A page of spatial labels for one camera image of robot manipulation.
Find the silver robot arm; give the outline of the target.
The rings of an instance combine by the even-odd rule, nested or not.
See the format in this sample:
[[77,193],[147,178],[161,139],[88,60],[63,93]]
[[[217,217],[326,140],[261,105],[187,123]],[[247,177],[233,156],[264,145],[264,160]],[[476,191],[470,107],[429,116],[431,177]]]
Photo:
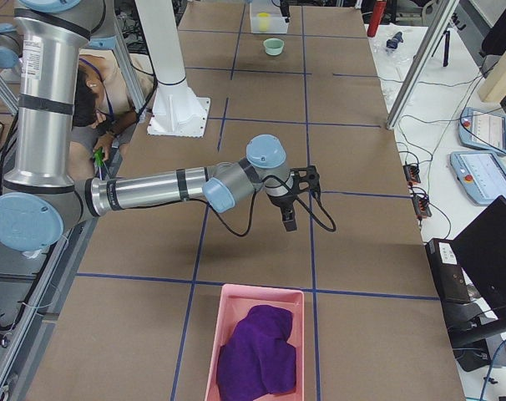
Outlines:
[[296,172],[273,135],[259,135],[235,163],[179,169],[135,179],[68,175],[80,50],[116,35],[110,1],[18,1],[14,16],[23,30],[23,73],[18,100],[15,165],[3,176],[0,242],[36,251],[57,242],[78,223],[109,211],[141,209],[205,199],[217,213],[264,191],[294,230]]

